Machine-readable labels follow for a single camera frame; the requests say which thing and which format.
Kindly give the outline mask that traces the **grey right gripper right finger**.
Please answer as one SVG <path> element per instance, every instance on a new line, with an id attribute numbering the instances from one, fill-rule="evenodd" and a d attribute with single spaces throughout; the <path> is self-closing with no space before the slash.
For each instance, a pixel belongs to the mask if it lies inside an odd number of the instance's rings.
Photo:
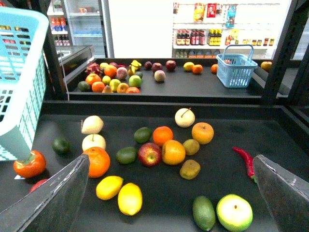
<path id="1" fill-rule="evenodd" d="M 280 232 L 309 230 L 309 183 L 263 155 L 253 159 L 258 189 Z"/>

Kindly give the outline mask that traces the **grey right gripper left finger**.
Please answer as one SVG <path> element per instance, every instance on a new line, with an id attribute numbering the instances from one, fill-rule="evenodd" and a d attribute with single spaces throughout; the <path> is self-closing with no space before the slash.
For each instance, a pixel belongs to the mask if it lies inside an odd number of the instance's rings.
<path id="1" fill-rule="evenodd" d="M 82 203 L 89 173 L 82 154 L 0 214 L 2 232 L 68 232 Z"/>

